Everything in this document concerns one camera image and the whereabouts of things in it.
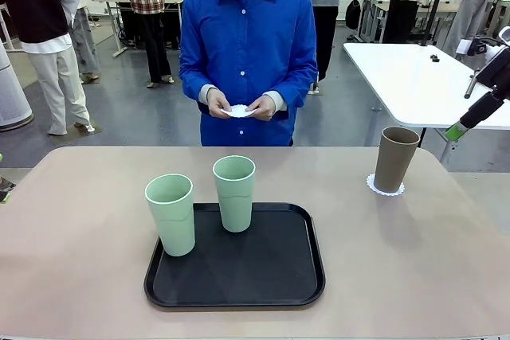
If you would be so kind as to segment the person's right hand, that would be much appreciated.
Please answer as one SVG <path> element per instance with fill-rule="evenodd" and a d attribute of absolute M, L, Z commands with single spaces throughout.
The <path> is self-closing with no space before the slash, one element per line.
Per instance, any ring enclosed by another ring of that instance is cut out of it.
<path fill-rule="evenodd" d="M 215 87 L 210 88 L 207 92 L 206 100 L 211 116 L 219 119 L 228 119 L 230 117 L 228 112 L 231 111 L 231 106 L 222 91 Z"/>

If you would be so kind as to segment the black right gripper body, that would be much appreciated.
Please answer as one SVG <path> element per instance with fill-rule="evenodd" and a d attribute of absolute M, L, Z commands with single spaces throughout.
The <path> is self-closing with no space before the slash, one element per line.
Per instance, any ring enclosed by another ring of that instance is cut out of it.
<path fill-rule="evenodd" d="M 477 81 L 509 99 L 509 47 L 501 48 L 478 72 Z"/>

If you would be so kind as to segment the person's left hand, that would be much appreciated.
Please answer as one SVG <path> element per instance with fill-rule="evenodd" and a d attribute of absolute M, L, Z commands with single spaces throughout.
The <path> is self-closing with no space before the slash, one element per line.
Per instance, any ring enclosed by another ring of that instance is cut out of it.
<path fill-rule="evenodd" d="M 276 112 L 276 105 L 268 95 L 263 95 L 253 101 L 247 108 L 250 117 L 262 121 L 270 121 Z"/>

